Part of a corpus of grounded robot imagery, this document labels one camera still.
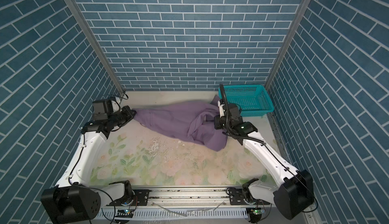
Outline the purple trousers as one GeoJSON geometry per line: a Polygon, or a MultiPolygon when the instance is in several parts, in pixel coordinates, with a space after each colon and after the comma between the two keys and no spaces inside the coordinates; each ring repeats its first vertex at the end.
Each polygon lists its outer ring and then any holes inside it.
{"type": "Polygon", "coordinates": [[[210,103],[185,101],[154,108],[136,108],[134,120],[164,136],[205,146],[213,151],[225,148],[228,137],[222,129],[215,129],[219,117],[216,95],[210,103]]]}

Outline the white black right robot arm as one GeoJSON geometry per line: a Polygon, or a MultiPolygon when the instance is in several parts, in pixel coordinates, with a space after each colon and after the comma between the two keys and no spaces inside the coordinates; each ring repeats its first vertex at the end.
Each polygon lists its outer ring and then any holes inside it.
{"type": "Polygon", "coordinates": [[[242,185],[243,200],[249,205],[259,204],[260,201],[270,203],[288,220],[301,212],[307,213],[311,205],[318,205],[311,174],[298,170],[268,146],[258,129],[243,120],[239,106],[228,102],[223,85],[219,86],[219,91],[220,115],[215,119],[215,128],[222,129],[225,135],[237,140],[251,152],[276,183],[267,184],[258,178],[249,180],[242,185]]]}

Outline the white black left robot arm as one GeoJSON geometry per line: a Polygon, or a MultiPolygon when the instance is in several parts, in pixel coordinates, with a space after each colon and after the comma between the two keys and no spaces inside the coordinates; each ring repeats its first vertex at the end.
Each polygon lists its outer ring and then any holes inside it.
{"type": "Polygon", "coordinates": [[[54,187],[42,192],[41,203],[54,224],[70,224],[94,219],[101,208],[118,201],[123,206],[134,202],[135,193],[128,180],[106,187],[89,185],[96,157],[110,133],[132,119],[136,111],[128,106],[115,109],[95,107],[92,121],[81,129],[78,148],[54,187]]]}

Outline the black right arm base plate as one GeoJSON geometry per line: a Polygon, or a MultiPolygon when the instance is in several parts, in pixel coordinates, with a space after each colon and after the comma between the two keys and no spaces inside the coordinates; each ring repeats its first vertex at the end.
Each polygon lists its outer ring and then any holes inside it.
{"type": "Polygon", "coordinates": [[[264,200],[254,199],[246,189],[228,187],[225,192],[229,197],[230,205],[270,205],[264,200]]]}

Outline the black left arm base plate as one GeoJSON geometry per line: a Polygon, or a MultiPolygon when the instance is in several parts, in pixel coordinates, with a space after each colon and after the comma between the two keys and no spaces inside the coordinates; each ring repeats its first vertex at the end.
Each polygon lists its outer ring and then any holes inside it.
{"type": "Polygon", "coordinates": [[[111,202],[108,206],[115,206],[115,207],[147,206],[151,191],[148,189],[138,189],[138,190],[133,190],[133,192],[134,192],[133,197],[127,204],[122,203],[120,200],[115,200],[111,202]]]}

